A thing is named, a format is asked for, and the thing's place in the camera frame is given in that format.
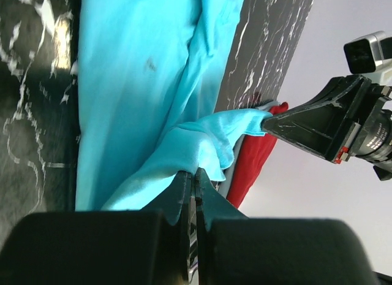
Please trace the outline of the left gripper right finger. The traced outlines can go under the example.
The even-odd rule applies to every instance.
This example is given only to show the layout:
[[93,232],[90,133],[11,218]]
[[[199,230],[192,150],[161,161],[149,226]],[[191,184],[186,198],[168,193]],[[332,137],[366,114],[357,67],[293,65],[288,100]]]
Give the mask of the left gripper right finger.
[[354,231],[337,219],[248,218],[195,174],[200,284],[378,284]]

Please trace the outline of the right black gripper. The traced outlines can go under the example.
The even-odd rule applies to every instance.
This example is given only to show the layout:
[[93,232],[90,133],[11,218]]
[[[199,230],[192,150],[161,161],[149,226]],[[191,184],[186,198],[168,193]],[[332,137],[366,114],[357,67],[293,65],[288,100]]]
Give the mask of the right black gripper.
[[[352,156],[363,159],[373,165],[380,181],[388,181],[391,110],[383,106],[391,100],[391,87],[371,84],[362,75],[332,78],[313,101],[266,119],[262,129],[334,164]],[[376,100],[369,105],[370,91]]]

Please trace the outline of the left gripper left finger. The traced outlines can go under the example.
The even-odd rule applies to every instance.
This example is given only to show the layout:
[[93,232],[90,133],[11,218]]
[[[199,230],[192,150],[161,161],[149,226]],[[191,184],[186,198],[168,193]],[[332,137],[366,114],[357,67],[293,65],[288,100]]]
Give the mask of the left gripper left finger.
[[192,177],[138,211],[33,213],[1,250],[2,284],[187,284]]

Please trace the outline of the cyan polo shirt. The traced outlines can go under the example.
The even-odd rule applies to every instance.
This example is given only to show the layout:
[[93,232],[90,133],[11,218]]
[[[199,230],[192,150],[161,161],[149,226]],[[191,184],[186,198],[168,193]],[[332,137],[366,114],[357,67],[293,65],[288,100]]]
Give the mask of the cyan polo shirt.
[[139,210],[180,171],[223,181],[268,112],[215,112],[244,0],[81,0],[75,209]]

